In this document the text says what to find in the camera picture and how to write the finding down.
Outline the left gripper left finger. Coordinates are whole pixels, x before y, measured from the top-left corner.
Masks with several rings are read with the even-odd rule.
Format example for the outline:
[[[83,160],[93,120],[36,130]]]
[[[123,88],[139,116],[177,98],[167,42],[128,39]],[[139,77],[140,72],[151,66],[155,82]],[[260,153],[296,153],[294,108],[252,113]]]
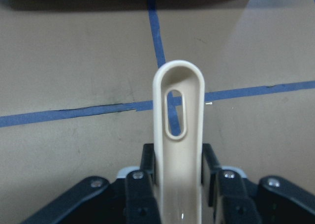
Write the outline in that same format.
[[[155,154],[144,144],[139,168],[113,183],[90,176],[26,218],[25,224],[159,224],[154,197]]]

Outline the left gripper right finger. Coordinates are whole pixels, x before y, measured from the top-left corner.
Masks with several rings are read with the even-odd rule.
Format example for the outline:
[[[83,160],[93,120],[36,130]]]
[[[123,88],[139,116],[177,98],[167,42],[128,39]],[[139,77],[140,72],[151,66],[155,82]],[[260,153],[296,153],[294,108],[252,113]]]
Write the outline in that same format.
[[[201,181],[215,224],[313,224],[315,196],[280,176],[256,184],[243,170],[220,165],[210,144],[202,146]]]

